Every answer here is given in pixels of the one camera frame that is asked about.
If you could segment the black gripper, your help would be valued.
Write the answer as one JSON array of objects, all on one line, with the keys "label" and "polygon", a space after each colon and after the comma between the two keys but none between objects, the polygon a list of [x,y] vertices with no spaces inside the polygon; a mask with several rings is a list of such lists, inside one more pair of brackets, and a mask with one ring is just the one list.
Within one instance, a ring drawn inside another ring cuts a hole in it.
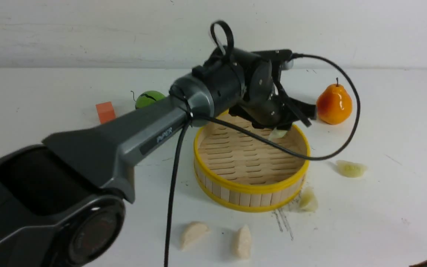
[{"label": "black gripper", "polygon": [[293,66],[292,55],[289,49],[234,49],[232,56],[245,72],[246,91],[230,115],[254,128],[290,128],[297,121],[310,126],[317,119],[316,105],[290,98],[280,83],[282,71]]}]

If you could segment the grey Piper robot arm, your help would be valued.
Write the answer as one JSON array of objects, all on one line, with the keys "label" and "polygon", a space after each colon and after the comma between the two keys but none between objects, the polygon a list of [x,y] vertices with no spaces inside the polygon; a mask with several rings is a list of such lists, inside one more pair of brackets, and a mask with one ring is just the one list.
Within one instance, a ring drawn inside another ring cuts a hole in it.
[{"label": "grey Piper robot arm", "polygon": [[289,129],[317,108],[286,95],[290,50],[215,49],[156,103],[108,123],[57,132],[0,158],[0,267],[82,267],[105,253],[135,201],[134,166],[187,125],[232,114]]}]

